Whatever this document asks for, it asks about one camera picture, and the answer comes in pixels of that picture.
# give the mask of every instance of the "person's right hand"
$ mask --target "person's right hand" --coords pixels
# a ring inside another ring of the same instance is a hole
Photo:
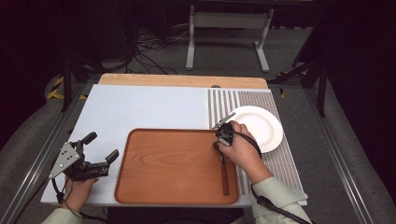
[[[234,131],[244,133],[254,139],[245,124],[239,124],[236,121],[229,123]],[[252,184],[273,176],[260,159],[256,148],[238,134],[233,134],[233,144],[230,147],[219,143],[219,150],[247,173]]]

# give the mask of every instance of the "equipment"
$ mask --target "equipment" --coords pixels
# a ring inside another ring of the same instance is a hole
[[[88,145],[97,137],[96,133],[89,133],[82,140],[65,143],[61,148],[58,159],[52,166],[49,180],[60,173],[67,175],[72,181],[84,181],[100,176],[108,176],[110,164],[120,155],[116,149],[106,157],[106,162],[90,163],[85,161],[84,145]]]

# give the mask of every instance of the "white sleeve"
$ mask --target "white sleeve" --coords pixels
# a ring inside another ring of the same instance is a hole
[[[81,224],[82,216],[64,208],[55,209],[42,224]]]
[[[298,201],[303,201],[308,198],[305,193],[297,189],[289,188],[276,177],[267,178],[253,185],[253,189],[258,196],[269,199],[274,206],[282,208],[311,223],[304,209],[297,203]],[[257,200],[251,192],[250,199],[252,201],[253,216],[256,218],[256,223],[296,223],[288,217],[284,217],[277,212],[272,212],[257,204]]]

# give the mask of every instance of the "metal rail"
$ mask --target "metal rail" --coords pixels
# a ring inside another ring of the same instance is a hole
[[[85,86],[86,84],[83,83],[77,84],[77,87],[73,92],[74,98],[70,106],[63,113],[61,113],[59,118],[56,120],[56,123],[49,134],[49,137],[47,138],[40,152],[38,153],[35,162],[23,179],[20,188],[18,189],[13,200],[11,201],[11,204],[8,206],[8,209],[4,213],[2,219],[0,220],[0,223],[14,223],[15,218],[28,200],[35,186],[35,183],[37,182],[37,179],[40,177],[40,174],[43,171],[52,150],[54,149],[54,145],[58,140],[61,129],[67,121],[70,113],[73,111],[73,108],[78,101],[78,97],[82,94]]]
[[[352,174],[349,172],[349,169],[347,168],[347,164],[344,161],[340,149],[335,142],[332,131],[330,130],[326,119],[323,118],[318,112],[315,94],[311,89],[304,90],[304,92],[306,98],[308,99],[308,103],[313,109],[315,118],[320,126],[320,129],[323,131],[326,137],[329,151],[332,156],[332,161],[334,162],[335,168],[337,169],[337,172],[341,177],[341,180],[346,189],[346,193],[349,196],[349,200],[352,202],[353,208],[355,209],[355,213],[358,216],[360,223],[374,223],[366,207],[366,204],[364,203],[363,198],[359,193],[355,180]]]

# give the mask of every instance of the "person's left hand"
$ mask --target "person's left hand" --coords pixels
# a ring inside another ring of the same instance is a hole
[[[76,181],[72,184],[72,181],[68,178],[66,183],[66,191],[72,187],[72,191],[66,199],[66,202],[61,204],[62,208],[72,209],[73,211],[79,213],[82,206],[87,202],[91,194],[92,185],[96,183],[99,178],[87,179],[85,181]]]

